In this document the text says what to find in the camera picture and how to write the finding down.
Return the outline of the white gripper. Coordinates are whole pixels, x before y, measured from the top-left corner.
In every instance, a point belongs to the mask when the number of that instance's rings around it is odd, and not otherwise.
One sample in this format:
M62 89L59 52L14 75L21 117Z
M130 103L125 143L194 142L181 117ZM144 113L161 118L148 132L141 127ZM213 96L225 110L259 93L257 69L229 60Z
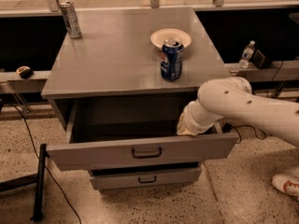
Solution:
M205 133L218 120L218 115L205 110L198 101L191 101L184 107L179 117L177 135Z

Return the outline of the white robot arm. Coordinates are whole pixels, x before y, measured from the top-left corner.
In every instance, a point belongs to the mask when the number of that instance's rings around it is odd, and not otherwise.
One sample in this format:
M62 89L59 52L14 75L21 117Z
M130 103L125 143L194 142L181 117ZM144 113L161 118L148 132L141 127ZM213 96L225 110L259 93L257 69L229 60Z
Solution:
M203 83L183 109L178 135L205 133L220 119L238 119L299 147L299 104L252 94L243 77Z

